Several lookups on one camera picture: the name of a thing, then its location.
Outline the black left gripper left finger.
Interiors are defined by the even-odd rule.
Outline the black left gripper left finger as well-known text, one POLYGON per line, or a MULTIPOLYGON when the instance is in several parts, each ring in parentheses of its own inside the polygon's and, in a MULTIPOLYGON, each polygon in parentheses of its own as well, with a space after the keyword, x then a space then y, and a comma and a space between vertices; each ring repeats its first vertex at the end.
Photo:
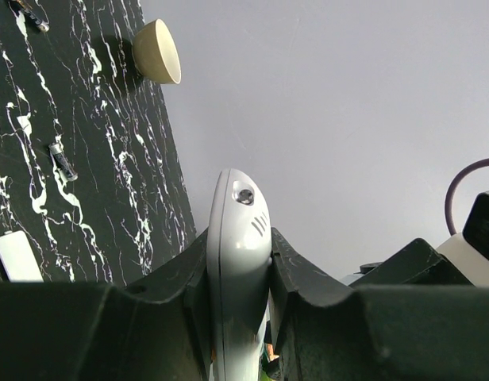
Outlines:
POLYGON ((0 380, 206 380, 206 234, 144 278, 0 283, 0 380))

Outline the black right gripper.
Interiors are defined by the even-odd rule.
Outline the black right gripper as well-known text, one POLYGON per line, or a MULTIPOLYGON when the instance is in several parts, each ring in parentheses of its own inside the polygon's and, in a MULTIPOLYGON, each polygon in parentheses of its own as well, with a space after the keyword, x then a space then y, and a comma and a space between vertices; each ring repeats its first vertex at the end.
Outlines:
POLYGON ((411 241, 350 287, 398 285, 472 285, 445 256, 421 238, 411 241))

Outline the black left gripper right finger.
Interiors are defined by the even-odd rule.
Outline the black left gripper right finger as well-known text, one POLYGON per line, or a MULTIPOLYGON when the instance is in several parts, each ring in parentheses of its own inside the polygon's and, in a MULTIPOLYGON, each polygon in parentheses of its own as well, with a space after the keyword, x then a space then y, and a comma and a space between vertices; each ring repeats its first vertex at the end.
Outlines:
POLYGON ((282 380, 489 380, 489 288, 350 287, 271 234, 282 380))

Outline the white battery cover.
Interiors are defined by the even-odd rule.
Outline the white battery cover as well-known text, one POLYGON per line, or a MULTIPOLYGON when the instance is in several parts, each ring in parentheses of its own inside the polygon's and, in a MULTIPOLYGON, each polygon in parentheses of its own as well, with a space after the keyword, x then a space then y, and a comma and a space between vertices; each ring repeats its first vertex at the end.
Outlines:
POLYGON ((0 260, 10 282, 44 281, 29 239, 22 230, 8 231, 0 236, 0 260))

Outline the white remote control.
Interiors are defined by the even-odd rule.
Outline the white remote control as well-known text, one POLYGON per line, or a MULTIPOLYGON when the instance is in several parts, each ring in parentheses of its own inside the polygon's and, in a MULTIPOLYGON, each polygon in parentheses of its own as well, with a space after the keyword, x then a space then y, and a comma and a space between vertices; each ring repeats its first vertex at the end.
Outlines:
POLYGON ((207 230, 206 270, 216 380, 258 380, 272 263, 268 204, 243 171, 218 178, 207 230))

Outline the black orange battery right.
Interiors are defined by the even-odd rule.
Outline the black orange battery right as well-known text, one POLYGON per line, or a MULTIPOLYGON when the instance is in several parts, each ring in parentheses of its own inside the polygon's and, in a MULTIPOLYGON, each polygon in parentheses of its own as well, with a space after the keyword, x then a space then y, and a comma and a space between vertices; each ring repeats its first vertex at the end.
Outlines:
POLYGON ((60 143, 54 142, 51 143, 48 147, 53 158, 59 164, 60 169, 64 173, 66 179, 68 181, 76 181, 78 178, 78 174, 66 157, 62 145, 60 143))

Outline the black orange battery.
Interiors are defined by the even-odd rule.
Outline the black orange battery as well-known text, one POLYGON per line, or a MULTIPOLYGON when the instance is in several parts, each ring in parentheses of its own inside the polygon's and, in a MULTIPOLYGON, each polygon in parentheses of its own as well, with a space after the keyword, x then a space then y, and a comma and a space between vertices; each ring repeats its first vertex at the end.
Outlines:
POLYGON ((40 17, 38 17, 33 9, 23 0, 15 0, 17 6, 20 8, 21 12, 34 24, 34 26, 41 31, 42 33, 46 33, 49 31, 49 25, 46 21, 43 21, 40 17))
POLYGON ((76 181, 78 178, 78 174, 66 157, 62 145, 60 143, 54 142, 51 143, 48 147, 53 158, 59 164, 60 169, 64 173, 66 179, 68 181, 76 181))

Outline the cream bowl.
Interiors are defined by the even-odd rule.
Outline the cream bowl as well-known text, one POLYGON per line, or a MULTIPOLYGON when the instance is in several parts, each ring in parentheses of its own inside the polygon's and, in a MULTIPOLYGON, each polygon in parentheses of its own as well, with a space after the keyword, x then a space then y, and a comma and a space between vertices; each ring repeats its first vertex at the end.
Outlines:
POLYGON ((151 21, 139 30, 132 46, 135 66, 144 77, 159 84, 180 84, 179 54, 163 20, 151 21))

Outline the black orange battery far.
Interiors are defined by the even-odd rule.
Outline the black orange battery far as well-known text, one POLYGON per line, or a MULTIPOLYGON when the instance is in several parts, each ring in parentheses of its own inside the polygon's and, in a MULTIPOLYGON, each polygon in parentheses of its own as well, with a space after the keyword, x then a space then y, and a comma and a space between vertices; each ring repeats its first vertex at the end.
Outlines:
POLYGON ((42 33, 46 33, 49 31, 49 25, 46 21, 43 21, 40 17, 38 17, 33 9, 23 0, 15 0, 17 6, 20 8, 21 12, 34 24, 34 26, 41 31, 42 33))

